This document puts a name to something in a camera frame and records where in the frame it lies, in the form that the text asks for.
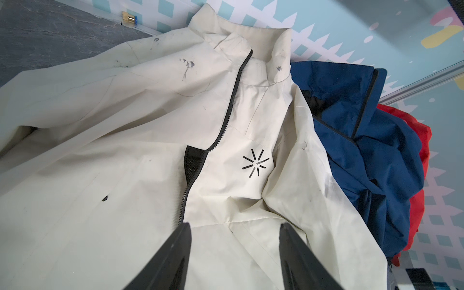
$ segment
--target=jacket collar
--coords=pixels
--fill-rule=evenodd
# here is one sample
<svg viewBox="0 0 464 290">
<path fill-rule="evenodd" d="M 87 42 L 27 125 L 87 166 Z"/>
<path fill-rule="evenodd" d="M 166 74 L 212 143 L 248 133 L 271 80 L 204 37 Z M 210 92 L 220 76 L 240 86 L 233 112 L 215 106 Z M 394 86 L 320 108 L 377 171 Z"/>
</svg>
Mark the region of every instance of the jacket collar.
<svg viewBox="0 0 464 290">
<path fill-rule="evenodd" d="M 281 82 L 290 75 L 289 28 L 235 24 L 219 17 L 209 4 L 203 5 L 192 17 L 188 28 L 238 66 L 253 49 L 253 57 L 266 63 L 269 84 Z"/>
</svg>

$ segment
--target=zipper teeth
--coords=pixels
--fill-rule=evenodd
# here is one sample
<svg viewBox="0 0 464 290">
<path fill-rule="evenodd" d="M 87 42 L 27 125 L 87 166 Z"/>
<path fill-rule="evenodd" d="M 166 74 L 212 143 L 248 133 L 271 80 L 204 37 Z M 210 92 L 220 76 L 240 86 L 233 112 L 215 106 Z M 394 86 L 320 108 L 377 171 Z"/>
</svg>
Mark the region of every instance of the zipper teeth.
<svg viewBox="0 0 464 290">
<path fill-rule="evenodd" d="M 195 175 L 192 176 L 190 182 L 187 184 L 187 187 L 185 188 L 184 194 L 182 196 L 181 204 L 180 204 L 179 224 L 181 224 L 184 221 L 185 206 L 187 204 L 188 193 L 189 193 L 190 189 L 192 188 L 193 183 L 198 178 L 198 176 L 200 174 L 200 171 L 201 171 L 201 168 L 203 168 L 203 165 L 205 164 L 205 160 L 206 160 L 206 157 L 208 156 L 208 152 L 210 152 L 214 148 L 216 148 L 216 146 L 219 144 L 219 141 L 221 141 L 222 136 L 224 136 L 224 133 L 226 132 L 227 125 L 229 124 L 229 120 L 231 118 L 232 108 L 233 108 L 235 96 L 237 94 L 238 84 L 240 83 L 240 78 L 242 76 L 243 69 L 245 68 L 246 64 L 250 60 L 252 54 L 253 54 L 253 50 L 250 51 L 250 53 L 248 54 L 248 56 L 245 58 L 242 65 L 238 69 L 237 78 L 235 79 L 235 84 L 234 84 L 234 87 L 233 87 L 231 99 L 229 101 L 229 106 L 227 107 L 226 116 L 224 118 L 224 121 L 222 122 L 221 131 L 219 132 L 218 137 L 216 138 L 214 143 L 210 146 L 210 148 L 205 150 L 205 152 L 203 153 L 203 156 L 201 157 L 201 161 L 200 161 L 200 163 L 198 165 L 198 168 L 197 168 L 197 170 L 195 172 Z"/>
<path fill-rule="evenodd" d="M 231 118 L 233 103 L 234 103 L 234 100 L 235 100 L 235 96 L 237 94 L 238 84 L 240 83 L 240 77 L 242 76 L 243 69 L 245 68 L 245 65 L 250 60 L 252 54 L 253 54 L 253 50 L 250 51 L 250 53 L 248 54 L 248 56 L 245 58 L 242 65 L 238 69 L 237 78 L 235 79 L 235 84 L 234 84 L 234 87 L 233 87 L 231 99 L 229 101 L 229 107 L 227 108 L 226 117 L 224 119 L 224 122 L 222 123 L 221 131 L 219 132 L 219 135 L 218 135 L 218 138 L 216 138 L 216 141 L 211 145 L 210 148 L 207 149 L 208 152 L 212 151 L 219 144 L 219 141 L 221 141 L 222 136 L 224 135 L 224 133 L 226 131 L 227 125 L 229 124 L 229 120 Z"/>
<path fill-rule="evenodd" d="M 377 70 L 374 70 L 374 72 L 372 73 L 371 83 L 369 84 L 369 88 L 367 90 L 367 96 L 362 101 L 361 112 L 359 112 L 358 119 L 356 120 L 356 125 L 354 126 L 353 134 L 351 135 L 352 139 L 356 136 L 356 133 L 358 132 L 358 127 L 359 127 L 359 124 L 361 123 L 362 116 L 364 115 L 364 110 L 366 109 L 367 101 L 372 95 L 372 90 L 374 89 L 374 83 L 377 80 L 378 75 L 379 75 L 379 72 Z"/>
</svg>

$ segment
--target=yellow shape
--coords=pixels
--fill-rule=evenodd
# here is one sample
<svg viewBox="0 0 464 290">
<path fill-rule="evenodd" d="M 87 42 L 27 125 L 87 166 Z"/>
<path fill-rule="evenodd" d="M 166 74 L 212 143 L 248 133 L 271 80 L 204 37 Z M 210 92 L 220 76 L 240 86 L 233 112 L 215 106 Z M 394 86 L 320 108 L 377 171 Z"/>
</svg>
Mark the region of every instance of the yellow shape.
<svg viewBox="0 0 464 290">
<path fill-rule="evenodd" d="M 455 78 L 454 82 L 458 85 L 460 90 L 464 90 L 464 77 Z"/>
<path fill-rule="evenodd" d="M 448 38 L 462 31 L 464 28 L 458 25 L 450 25 L 443 30 L 424 38 L 421 43 L 425 48 L 434 48 L 444 43 Z"/>
</svg>

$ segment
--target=gray marble surface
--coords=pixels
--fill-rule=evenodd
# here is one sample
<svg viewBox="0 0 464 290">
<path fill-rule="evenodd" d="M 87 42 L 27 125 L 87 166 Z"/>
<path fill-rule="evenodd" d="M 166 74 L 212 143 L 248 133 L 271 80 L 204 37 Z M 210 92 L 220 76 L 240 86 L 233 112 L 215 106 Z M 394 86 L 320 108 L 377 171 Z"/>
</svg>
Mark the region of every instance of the gray marble surface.
<svg viewBox="0 0 464 290">
<path fill-rule="evenodd" d="M 21 71 L 90 58 L 120 43 L 150 36 L 54 0 L 4 0 L 0 86 Z"/>
</svg>

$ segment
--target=blue jacket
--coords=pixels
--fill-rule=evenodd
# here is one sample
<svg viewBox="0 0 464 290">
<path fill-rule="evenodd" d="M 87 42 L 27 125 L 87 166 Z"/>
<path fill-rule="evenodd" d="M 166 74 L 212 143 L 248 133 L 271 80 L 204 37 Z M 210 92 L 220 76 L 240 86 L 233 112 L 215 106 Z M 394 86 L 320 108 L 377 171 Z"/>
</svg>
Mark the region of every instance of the blue jacket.
<svg viewBox="0 0 464 290">
<path fill-rule="evenodd" d="M 311 109 L 335 180 L 392 258 L 407 245 L 409 199 L 424 186 L 424 171 L 416 133 L 377 109 L 387 71 L 305 61 L 292 63 L 290 72 Z"/>
</svg>

